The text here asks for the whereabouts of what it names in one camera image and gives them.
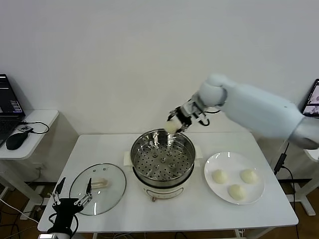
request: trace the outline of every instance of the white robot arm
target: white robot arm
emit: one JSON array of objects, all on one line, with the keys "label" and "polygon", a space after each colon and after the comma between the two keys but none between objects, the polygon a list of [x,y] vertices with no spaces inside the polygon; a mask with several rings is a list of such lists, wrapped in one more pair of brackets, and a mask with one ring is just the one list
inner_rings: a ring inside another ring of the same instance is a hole
[{"label": "white robot arm", "polygon": [[253,86],[237,84],[223,75],[211,75],[198,92],[170,112],[165,129],[186,131],[191,118],[208,126],[205,111],[215,107],[232,121],[269,138],[288,139],[303,149],[319,147],[319,120],[300,113],[292,102]]}]

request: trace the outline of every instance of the pot handle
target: pot handle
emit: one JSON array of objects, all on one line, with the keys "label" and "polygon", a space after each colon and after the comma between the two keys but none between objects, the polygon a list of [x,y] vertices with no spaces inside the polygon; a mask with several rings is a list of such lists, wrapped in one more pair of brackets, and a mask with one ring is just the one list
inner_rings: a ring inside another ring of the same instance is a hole
[{"label": "pot handle", "polygon": [[194,145],[195,147],[195,162],[194,162],[194,166],[195,167],[200,167],[199,164],[199,159],[203,158],[203,154],[201,152],[201,149],[198,145]]},{"label": "pot handle", "polygon": [[131,156],[130,156],[130,152],[126,151],[124,152],[124,166],[130,166],[132,167],[132,161],[131,161]]}]

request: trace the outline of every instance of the computer mouse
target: computer mouse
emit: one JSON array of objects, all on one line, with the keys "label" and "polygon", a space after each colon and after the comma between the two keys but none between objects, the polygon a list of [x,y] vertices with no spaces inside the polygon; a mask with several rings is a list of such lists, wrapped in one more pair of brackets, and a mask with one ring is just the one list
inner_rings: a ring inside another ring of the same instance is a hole
[{"label": "computer mouse", "polygon": [[15,133],[11,135],[5,142],[6,148],[9,150],[15,150],[20,148],[25,139],[28,137],[28,133]]}]

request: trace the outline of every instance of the glass lid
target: glass lid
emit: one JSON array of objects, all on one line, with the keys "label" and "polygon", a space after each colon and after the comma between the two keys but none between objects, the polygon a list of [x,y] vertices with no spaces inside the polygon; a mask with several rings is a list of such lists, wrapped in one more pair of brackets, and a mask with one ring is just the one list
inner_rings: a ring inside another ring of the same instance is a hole
[{"label": "glass lid", "polygon": [[71,186],[69,197],[82,198],[90,178],[92,178],[92,200],[80,213],[95,216],[117,205],[124,194],[126,178],[118,166],[110,163],[96,164],[77,176]]}]

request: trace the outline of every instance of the white plate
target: white plate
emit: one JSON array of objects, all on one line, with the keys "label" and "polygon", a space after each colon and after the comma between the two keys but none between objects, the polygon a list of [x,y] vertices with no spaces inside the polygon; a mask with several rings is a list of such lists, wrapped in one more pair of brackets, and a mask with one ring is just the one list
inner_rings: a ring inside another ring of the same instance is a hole
[{"label": "white plate", "polygon": [[[224,184],[218,184],[213,180],[213,172],[217,169],[225,171],[228,175],[228,180]],[[253,169],[258,175],[258,182],[255,184],[245,183],[240,172],[245,169]],[[238,205],[251,204],[261,198],[265,190],[264,177],[258,169],[255,168],[254,162],[245,158],[239,153],[221,152],[211,156],[205,164],[204,174],[206,182],[215,194],[220,198]],[[233,184],[239,184],[246,191],[246,198],[237,201],[228,194],[228,188]]]}]

